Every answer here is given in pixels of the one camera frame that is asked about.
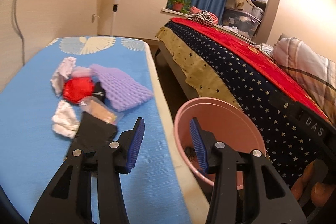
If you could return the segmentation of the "red ball wrapper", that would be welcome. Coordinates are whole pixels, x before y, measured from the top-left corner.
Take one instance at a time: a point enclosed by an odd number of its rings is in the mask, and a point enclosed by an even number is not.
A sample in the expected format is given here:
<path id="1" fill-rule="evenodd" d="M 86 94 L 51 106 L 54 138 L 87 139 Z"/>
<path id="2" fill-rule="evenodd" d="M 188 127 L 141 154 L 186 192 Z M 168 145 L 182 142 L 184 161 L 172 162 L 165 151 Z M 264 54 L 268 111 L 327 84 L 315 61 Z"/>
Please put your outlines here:
<path id="1" fill-rule="evenodd" d="M 90 96 L 94 89 L 95 83 L 91 77 L 75 77 L 64 84 L 63 98 L 72 104 L 78 105 L 83 98 Z"/>

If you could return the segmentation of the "black plastic pouch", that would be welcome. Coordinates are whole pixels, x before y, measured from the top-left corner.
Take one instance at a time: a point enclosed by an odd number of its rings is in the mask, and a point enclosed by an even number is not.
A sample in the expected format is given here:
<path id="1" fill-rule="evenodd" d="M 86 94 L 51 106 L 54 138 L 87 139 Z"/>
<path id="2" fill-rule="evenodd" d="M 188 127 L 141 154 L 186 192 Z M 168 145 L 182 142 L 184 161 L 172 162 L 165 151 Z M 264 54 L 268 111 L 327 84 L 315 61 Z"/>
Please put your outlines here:
<path id="1" fill-rule="evenodd" d="M 73 151 L 79 149 L 88 158 L 94 157 L 96 151 L 113 141 L 118 132 L 117 126 L 106 123 L 88 112 L 83 112 L 78 131 L 68 149 L 66 158 L 73 155 Z"/>

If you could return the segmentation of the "plaid pillow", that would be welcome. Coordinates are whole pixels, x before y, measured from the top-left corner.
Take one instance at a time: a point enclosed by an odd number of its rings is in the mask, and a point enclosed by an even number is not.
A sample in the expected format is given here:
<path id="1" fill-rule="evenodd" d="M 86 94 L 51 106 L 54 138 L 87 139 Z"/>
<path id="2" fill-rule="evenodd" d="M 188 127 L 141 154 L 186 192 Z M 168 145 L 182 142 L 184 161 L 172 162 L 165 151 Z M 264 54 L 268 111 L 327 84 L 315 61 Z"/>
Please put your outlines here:
<path id="1" fill-rule="evenodd" d="M 279 40 L 274 45 L 272 58 L 335 124 L 335 62 L 315 53 L 297 38 Z"/>

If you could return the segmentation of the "clear storage box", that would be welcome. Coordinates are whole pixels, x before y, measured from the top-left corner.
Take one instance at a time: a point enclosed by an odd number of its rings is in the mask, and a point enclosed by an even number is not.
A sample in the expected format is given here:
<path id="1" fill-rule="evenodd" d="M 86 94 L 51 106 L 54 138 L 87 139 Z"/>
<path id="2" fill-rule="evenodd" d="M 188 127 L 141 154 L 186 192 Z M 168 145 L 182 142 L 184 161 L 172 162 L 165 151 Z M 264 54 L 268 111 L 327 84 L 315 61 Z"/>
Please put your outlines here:
<path id="1" fill-rule="evenodd" d="M 247 12 L 229 8 L 224 9 L 222 25 L 236 28 L 238 34 L 247 39 L 251 40 L 254 37 L 260 24 L 260 19 Z"/>

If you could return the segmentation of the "red blanket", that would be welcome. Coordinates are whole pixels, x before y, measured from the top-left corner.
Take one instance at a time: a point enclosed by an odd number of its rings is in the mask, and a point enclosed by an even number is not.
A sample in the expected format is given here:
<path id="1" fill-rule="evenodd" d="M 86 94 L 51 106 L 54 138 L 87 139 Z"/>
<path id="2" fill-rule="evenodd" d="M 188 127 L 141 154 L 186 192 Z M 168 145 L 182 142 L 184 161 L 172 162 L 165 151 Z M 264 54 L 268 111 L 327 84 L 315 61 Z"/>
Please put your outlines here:
<path id="1" fill-rule="evenodd" d="M 173 36 L 167 49 L 182 69 L 195 73 L 187 80 L 200 95 L 228 96 L 251 112 L 278 92 L 327 118 L 298 83 L 250 44 L 187 19 L 173 18 L 164 29 Z"/>

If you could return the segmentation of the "white tissue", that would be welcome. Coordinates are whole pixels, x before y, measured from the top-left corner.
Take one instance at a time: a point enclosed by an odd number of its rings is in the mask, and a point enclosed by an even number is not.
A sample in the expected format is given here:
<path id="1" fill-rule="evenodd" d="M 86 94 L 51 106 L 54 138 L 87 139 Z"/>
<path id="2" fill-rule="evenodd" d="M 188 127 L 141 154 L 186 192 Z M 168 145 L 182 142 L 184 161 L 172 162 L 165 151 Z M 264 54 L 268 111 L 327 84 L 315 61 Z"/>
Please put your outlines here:
<path id="1" fill-rule="evenodd" d="M 63 137 L 74 139 L 79 126 L 74 108 L 65 100 L 60 100 L 52 117 L 52 130 Z"/>

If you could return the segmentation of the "purple foam sheet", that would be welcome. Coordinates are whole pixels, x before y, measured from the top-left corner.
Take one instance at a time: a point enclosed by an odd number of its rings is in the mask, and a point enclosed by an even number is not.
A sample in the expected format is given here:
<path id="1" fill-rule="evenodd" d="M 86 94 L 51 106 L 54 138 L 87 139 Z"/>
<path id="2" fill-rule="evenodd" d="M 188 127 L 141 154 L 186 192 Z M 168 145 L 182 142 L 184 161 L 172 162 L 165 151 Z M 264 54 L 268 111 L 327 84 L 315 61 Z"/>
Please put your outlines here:
<path id="1" fill-rule="evenodd" d="M 117 111 L 135 108 L 153 98 L 152 91 L 118 68 L 92 64 L 90 69 L 100 81 L 112 108 Z"/>

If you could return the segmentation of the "pink plastic trash bin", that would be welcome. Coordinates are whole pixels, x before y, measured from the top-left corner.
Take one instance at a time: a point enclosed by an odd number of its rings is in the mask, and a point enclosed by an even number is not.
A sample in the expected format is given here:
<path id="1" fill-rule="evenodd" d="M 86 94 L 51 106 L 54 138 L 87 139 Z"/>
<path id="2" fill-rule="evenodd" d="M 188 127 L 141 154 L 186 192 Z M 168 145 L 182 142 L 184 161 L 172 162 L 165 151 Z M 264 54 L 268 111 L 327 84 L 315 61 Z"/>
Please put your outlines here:
<path id="1" fill-rule="evenodd" d="M 174 139 L 178 151 L 202 188 L 211 190 L 215 176 L 201 173 L 194 155 L 190 120 L 197 118 L 202 129 L 213 133 L 232 149 L 250 153 L 258 149 L 266 155 L 263 138 L 250 118 L 235 106 L 210 97 L 194 98 L 184 103 L 174 118 Z"/>

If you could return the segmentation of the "pink bubble wrap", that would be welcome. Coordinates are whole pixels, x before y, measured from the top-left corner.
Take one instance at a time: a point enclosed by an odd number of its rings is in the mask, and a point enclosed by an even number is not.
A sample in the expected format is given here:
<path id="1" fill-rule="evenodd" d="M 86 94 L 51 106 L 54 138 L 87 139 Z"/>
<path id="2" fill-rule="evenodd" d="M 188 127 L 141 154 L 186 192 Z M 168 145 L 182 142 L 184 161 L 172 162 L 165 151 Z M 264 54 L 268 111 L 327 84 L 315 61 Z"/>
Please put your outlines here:
<path id="1" fill-rule="evenodd" d="M 81 78 L 81 77 L 91 77 L 92 76 L 92 69 L 87 67 L 74 67 L 71 73 L 72 78 Z"/>

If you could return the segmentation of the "white paper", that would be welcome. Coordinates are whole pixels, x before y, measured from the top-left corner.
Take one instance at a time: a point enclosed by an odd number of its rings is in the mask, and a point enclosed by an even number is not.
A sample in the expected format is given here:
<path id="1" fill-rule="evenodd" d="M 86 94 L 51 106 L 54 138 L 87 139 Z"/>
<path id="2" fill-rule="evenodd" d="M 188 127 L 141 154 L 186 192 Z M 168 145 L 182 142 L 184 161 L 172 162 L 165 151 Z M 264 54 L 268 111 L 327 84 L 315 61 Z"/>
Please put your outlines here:
<path id="1" fill-rule="evenodd" d="M 55 92 L 55 95 L 57 97 L 61 96 L 63 92 L 65 80 L 69 79 L 75 65 L 76 65 L 75 57 L 71 57 L 71 56 L 65 57 L 62 60 L 62 62 L 59 64 L 59 66 L 57 67 L 56 71 L 54 71 L 50 79 L 50 82 Z"/>

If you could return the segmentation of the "small black box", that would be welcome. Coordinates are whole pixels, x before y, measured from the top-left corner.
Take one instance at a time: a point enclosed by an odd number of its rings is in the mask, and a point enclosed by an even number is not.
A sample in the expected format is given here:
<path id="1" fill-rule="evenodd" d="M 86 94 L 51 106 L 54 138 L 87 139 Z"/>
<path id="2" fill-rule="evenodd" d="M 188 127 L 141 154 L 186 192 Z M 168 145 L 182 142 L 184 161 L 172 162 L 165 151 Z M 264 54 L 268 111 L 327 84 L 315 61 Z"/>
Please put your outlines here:
<path id="1" fill-rule="evenodd" d="M 92 96 L 96 97 L 102 103 L 105 102 L 106 91 L 102 88 L 100 81 L 98 81 L 98 82 L 95 83 L 94 90 L 92 92 Z"/>

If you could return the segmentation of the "clear bag with brown paper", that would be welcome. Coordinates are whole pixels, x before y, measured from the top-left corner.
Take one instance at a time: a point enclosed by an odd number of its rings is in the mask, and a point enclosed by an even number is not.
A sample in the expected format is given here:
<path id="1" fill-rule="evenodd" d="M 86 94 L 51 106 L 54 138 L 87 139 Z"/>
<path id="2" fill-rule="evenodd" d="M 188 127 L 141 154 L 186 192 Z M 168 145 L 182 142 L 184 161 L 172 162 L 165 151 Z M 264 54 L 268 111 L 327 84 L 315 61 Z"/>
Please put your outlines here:
<path id="1" fill-rule="evenodd" d="M 108 108 L 101 100 L 94 96 L 86 96 L 80 102 L 79 106 L 82 111 L 104 121 L 107 124 L 116 125 L 124 116 Z"/>

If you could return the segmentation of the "potted green plant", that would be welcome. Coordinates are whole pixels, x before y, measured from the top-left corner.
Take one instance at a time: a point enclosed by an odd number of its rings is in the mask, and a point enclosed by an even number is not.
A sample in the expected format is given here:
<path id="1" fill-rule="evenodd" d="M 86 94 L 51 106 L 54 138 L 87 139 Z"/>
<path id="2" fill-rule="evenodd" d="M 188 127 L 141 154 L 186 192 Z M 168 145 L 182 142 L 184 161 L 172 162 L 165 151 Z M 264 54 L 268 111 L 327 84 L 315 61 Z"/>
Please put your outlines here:
<path id="1" fill-rule="evenodd" d="M 168 0 L 167 6 L 173 11 L 181 12 L 183 14 L 189 14 L 191 8 L 191 0 Z"/>

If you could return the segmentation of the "khaki jacket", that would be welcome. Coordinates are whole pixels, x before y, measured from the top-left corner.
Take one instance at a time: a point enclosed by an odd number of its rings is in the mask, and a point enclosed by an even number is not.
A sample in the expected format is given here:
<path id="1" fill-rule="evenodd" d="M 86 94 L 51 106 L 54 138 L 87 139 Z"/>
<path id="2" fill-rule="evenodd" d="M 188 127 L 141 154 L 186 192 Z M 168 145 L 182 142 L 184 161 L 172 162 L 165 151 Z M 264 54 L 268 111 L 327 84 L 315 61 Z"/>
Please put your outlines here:
<path id="1" fill-rule="evenodd" d="M 255 4 L 251 0 L 226 0 L 225 8 L 251 12 Z"/>

